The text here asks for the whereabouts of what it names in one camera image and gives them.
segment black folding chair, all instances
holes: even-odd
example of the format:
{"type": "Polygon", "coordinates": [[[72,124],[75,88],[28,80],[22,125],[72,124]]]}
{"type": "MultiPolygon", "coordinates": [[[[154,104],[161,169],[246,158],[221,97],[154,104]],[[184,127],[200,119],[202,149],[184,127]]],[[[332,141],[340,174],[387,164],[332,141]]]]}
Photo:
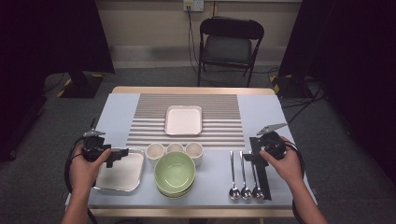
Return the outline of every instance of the black folding chair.
{"type": "Polygon", "coordinates": [[[204,20],[200,26],[200,53],[198,85],[201,85],[201,70],[205,65],[248,69],[247,87],[250,84],[259,45],[264,37],[264,29],[253,20],[239,20],[213,17],[204,20]],[[252,40],[256,46],[252,51],[252,40]]]}

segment electrical outlet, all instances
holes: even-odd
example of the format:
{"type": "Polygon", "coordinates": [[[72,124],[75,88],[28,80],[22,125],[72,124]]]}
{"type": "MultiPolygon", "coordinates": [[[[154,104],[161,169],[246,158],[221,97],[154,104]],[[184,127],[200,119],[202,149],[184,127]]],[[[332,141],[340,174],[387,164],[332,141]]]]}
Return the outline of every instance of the electrical outlet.
{"type": "Polygon", "coordinates": [[[194,0],[193,11],[204,11],[204,0],[194,0]]]}
{"type": "Polygon", "coordinates": [[[193,0],[183,0],[183,11],[188,11],[187,7],[190,7],[190,11],[193,10],[194,1],[193,0]]]}
{"type": "Polygon", "coordinates": [[[190,11],[204,11],[204,0],[183,0],[183,11],[188,11],[187,7],[190,11]]]}

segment gray carpet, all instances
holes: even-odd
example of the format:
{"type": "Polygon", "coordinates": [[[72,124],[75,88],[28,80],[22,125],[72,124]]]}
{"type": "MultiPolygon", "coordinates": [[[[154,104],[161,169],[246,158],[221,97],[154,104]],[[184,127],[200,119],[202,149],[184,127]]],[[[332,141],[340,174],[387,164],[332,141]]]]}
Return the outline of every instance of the gray carpet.
{"type": "MultiPolygon", "coordinates": [[[[264,72],[270,68],[257,67],[259,73],[253,75],[251,87],[266,87],[268,74],[264,72]]],[[[48,77],[46,88],[61,77],[62,74],[48,77]]],[[[205,78],[217,83],[203,82],[202,86],[230,86],[218,83],[227,80],[234,87],[236,83],[245,85],[246,81],[234,71],[205,78]]],[[[108,94],[120,85],[196,86],[196,75],[190,67],[119,69],[116,75],[106,75],[94,99],[56,98],[62,85],[48,91],[42,115],[20,143],[17,159],[0,163],[0,223],[61,221],[67,195],[64,160],[69,147],[88,131],[92,118],[100,117],[108,94]]],[[[310,87],[312,91],[318,89],[315,83],[310,87]]],[[[282,105],[298,103],[282,100],[282,105]]],[[[301,108],[285,108],[287,120],[301,108]]],[[[318,192],[319,208],[330,223],[396,223],[395,188],[370,155],[347,135],[339,115],[326,99],[300,113],[290,123],[290,130],[303,153],[310,186],[318,192]]],[[[115,223],[121,218],[98,220],[115,223]]],[[[292,218],[270,218],[265,223],[296,222],[292,218]]]]}

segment spoon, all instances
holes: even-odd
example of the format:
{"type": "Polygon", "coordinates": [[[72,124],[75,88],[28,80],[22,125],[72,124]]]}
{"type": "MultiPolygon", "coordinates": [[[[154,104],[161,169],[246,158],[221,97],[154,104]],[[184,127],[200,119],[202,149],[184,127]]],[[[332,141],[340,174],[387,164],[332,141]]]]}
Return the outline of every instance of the spoon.
{"type": "Polygon", "coordinates": [[[242,155],[242,151],[239,152],[239,155],[241,156],[241,166],[242,166],[242,175],[244,177],[244,187],[241,190],[241,194],[242,194],[242,198],[245,200],[249,200],[251,199],[251,191],[250,189],[247,187],[247,182],[245,179],[245,166],[244,166],[244,158],[242,155]]]}
{"type": "MultiPolygon", "coordinates": [[[[233,173],[233,151],[230,151],[230,157],[231,157],[231,171],[233,173]]],[[[235,177],[233,173],[233,187],[230,189],[230,198],[233,200],[239,199],[241,197],[241,192],[239,192],[239,189],[235,186],[235,177]]]]}
{"type": "Polygon", "coordinates": [[[264,194],[262,193],[262,189],[260,188],[260,186],[257,185],[256,170],[254,169],[253,162],[251,163],[251,170],[253,171],[254,183],[256,184],[256,187],[254,187],[253,189],[253,198],[261,199],[264,197],[264,194]]]}

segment white square plate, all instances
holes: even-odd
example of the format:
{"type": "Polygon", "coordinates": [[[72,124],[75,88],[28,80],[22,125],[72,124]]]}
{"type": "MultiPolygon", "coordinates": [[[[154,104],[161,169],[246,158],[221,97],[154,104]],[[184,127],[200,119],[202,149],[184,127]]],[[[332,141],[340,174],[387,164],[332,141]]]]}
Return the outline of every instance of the white square plate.
{"type": "Polygon", "coordinates": [[[202,130],[202,108],[197,105],[171,105],[166,110],[165,132],[195,135],[202,130]]]}
{"type": "Polygon", "coordinates": [[[129,149],[127,157],[114,161],[112,168],[104,162],[96,178],[96,189],[132,191],[140,182],[145,154],[142,150],[129,149]]]}

